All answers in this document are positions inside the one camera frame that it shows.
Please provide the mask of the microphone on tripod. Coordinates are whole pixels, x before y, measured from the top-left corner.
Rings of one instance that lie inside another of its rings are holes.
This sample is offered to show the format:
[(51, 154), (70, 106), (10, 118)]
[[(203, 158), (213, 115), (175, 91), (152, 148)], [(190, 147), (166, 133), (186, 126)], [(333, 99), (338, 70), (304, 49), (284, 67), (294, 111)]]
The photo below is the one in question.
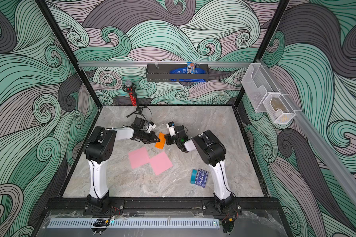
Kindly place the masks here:
[(127, 117), (129, 118), (133, 114), (143, 116), (143, 113), (142, 113), (143, 109), (146, 109), (147, 106), (141, 107), (139, 105), (138, 96), (136, 93), (136, 85), (133, 84), (133, 82), (131, 80), (126, 80), (125, 84), (122, 86), (122, 90), (123, 90), (123, 92), (128, 93), (128, 95), (131, 99), (132, 106), (136, 107), (136, 110), (134, 112), (132, 112), (131, 114), (127, 115)]

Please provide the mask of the left pink paper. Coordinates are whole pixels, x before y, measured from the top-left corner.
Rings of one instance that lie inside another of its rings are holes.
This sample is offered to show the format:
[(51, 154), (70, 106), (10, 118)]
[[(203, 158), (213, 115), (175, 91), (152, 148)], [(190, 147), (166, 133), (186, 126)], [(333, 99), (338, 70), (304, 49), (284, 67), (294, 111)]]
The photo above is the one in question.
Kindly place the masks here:
[(145, 164), (148, 164), (150, 160), (147, 149), (145, 147), (130, 152), (128, 157), (132, 169), (136, 169)]

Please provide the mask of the small clear plastic bin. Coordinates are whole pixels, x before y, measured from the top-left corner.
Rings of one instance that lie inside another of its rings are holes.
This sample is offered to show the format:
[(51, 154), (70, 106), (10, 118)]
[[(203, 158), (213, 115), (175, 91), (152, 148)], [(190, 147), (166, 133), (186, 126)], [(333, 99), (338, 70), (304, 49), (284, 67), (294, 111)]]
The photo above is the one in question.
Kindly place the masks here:
[(287, 125), (296, 116), (293, 108), (279, 92), (268, 93), (263, 105), (271, 121), (275, 124)]

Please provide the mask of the orange square paper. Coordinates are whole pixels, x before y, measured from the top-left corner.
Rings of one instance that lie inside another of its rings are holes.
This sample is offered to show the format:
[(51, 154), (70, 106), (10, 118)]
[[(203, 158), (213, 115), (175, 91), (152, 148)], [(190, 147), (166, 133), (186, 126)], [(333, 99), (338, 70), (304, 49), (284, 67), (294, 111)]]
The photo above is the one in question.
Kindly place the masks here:
[(166, 144), (165, 134), (160, 132), (158, 138), (160, 139), (160, 141), (155, 144), (155, 148), (163, 150)]

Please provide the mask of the right pink paper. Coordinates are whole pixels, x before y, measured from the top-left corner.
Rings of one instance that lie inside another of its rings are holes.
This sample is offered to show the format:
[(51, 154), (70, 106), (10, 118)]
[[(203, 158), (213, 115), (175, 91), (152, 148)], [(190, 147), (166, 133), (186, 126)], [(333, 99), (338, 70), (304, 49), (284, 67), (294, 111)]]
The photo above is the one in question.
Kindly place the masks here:
[(149, 163), (155, 175), (160, 175), (161, 173), (173, 167), (172, 162), (165, 152), (162, 152), (151, 158)]

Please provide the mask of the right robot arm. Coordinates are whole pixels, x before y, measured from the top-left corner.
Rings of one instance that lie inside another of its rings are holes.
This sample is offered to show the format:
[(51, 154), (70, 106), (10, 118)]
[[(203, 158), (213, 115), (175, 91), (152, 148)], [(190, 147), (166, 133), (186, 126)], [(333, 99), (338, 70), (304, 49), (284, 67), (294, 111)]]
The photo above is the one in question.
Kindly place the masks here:
[(186, 127), (167, 124), (169, 134), (164, 137), (166, 144), (175, 144), (184, 153), (197, 151), (203, 162), (210, 167), (214, 183), (215, 208), (218, 213), (226, 214), (235, 207), (236, 195), (230, 190), (225, 172), (226, 148), (217, 136), (207, 130), (193, 138), (189, 138)]

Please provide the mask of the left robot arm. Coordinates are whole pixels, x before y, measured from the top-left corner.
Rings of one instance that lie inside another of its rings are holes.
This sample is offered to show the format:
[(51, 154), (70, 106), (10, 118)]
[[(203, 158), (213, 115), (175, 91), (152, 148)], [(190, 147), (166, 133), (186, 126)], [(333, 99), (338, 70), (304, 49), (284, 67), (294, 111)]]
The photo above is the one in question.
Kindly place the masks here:
[(153, 129), (154, 122), (144, 127), (146, 120), (135, 118), (130, 126), (105, 128), (95, 127), (84, 146), (84, 154), (90, 167), (90, 192), (87, 196), (87, 211), (91, 213), (106, 214), (110, 211), (109, 189), (107, 185), (107, 165), (119, 140), (132, 140), (143, 144), (160, 142)]

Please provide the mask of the large clear plastic bin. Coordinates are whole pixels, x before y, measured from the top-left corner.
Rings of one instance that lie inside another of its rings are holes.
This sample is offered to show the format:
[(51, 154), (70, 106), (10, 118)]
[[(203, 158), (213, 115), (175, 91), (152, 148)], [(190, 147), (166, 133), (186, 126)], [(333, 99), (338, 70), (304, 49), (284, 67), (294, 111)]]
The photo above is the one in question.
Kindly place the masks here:
[(266, 112), (263, 101), (268, 94), (278, 91), (267, 69), (261, 63), (252, 63), (242, 79), (242, 86), (256, 113)]

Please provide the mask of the aluminium rail back wall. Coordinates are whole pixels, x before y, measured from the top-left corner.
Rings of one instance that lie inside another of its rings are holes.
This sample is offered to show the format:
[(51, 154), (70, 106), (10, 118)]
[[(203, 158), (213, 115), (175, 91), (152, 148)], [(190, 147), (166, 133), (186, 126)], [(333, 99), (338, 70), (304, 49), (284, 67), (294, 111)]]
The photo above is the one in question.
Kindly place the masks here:
[[(160, 64), (187, 64), (185, 61), (78, 61), (79, 67), (146, 67), (148, 64), (159, 66)], [(224, 67), (224, 68), (242, 68), (248, 67), (251, 62), (221, 62), (221, 61), (203, 61), (196, 62), (199, 64), (207, 64), (209, 67)]]

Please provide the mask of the blue card box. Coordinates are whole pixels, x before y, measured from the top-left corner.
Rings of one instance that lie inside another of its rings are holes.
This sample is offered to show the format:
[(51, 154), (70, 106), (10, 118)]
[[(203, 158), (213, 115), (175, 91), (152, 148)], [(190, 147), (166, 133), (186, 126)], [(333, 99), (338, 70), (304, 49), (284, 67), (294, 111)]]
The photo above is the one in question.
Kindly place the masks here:
[(209, 176), (209, 173), (207, 171), (198, 169), (194, 184), (197, 186), (200, 186), (202, 188), (205, 188), (208, 176)]

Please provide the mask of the blue snack packet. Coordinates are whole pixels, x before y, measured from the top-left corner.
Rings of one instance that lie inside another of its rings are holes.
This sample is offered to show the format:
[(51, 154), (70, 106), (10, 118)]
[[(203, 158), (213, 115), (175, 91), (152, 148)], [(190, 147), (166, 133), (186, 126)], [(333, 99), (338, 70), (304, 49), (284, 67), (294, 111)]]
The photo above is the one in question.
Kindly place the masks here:
[[(205, 74), (206, 71), (196, 67), (196, 63), (188, 62), (186, 67), (171, 70), (169, 74)], [(202, 82), (203, 79), (180, 79), (183, 82)]]

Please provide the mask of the black wall shelf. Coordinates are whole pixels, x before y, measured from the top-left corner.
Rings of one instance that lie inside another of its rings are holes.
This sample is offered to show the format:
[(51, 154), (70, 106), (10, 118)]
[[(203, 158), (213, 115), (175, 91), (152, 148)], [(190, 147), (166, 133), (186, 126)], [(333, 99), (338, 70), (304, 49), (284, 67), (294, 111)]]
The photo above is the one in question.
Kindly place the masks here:
[(180, 79), (203, 79), (202, 82), (207, 82), (210, 76), (209, 67), (207, 64), (196, 64), (197, 68), (206, 71), (205, 74), (169, 74), (171, 70), (186, 67), (185, 64), (148, 64), (146, 67), (146, 78), (149, 82), (183, 82)]

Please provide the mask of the aluminium rail wall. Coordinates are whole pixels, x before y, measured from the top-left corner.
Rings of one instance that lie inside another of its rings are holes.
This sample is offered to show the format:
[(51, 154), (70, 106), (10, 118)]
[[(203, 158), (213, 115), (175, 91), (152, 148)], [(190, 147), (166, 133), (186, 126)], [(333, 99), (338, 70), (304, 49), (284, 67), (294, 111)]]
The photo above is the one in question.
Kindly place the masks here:
[(282, 102), (288, 107), (288, 110), (295, 114), (294, 120), (297, 125), (305, 134), (315, 152), (322, 158), (322, 162), (329, 168), (356, 207), (356, 179), (350, 174), (344, 164), (339, 160), (336, 153), (330, 148), (303, 111), (293, 101), (291, 95), (277, 81), (266, 63), (261, 59), (258, 59), (257, 63), (262, 64), (264, 72), (268, 75), (268, 82), (274, 85), (275, 92), (280, 94)]
[[(185, 61), (78, 61), (79, 67), (146, 67), (148, 64), (159, 66), (160, 64), (187, 64)], [(224, 67), (224, 68), (242, 68), (248, 67), (251, 62), (221, 62), (221, 61), (203, 61), (196, 62), (199, 64), (207, 64), (209, 67)]]

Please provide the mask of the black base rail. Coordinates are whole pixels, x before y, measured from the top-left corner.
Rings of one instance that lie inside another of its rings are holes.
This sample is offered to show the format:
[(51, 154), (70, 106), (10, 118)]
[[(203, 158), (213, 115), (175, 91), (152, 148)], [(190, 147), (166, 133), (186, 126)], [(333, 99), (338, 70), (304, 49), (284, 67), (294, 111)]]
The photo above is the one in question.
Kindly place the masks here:
[[(215, 204), (214, 197), (109, 197), (109, 204), (121, 211), (131, 210), (203, 210), (208, 204), (213, 207)], [(239, 197), (235, 199), (234, 208), (240, 206), (241, 209), (276, 209), (281, 208), (281, 204), (276, 198)], [(51, 198), (45, 205), (46, 210), (52, 209), (71, 209), (84, 210), (88, 203), (86, 197), (80, 198)]]

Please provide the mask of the pink paper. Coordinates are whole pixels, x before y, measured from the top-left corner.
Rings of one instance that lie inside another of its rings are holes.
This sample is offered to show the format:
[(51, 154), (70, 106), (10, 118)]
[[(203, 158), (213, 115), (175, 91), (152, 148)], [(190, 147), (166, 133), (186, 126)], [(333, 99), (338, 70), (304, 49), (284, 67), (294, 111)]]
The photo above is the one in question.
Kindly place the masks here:
[(128, 157), (132, 169), (136, 169), (145, 164), (148, 164), (150, 160), (147, 149), (145, 147), (130, 152)]
[(172, 162), (165, 152), (162, 152), (151, 158), (149, 163), (155, 175), (160, 175), (161, 173), (173, 167)]

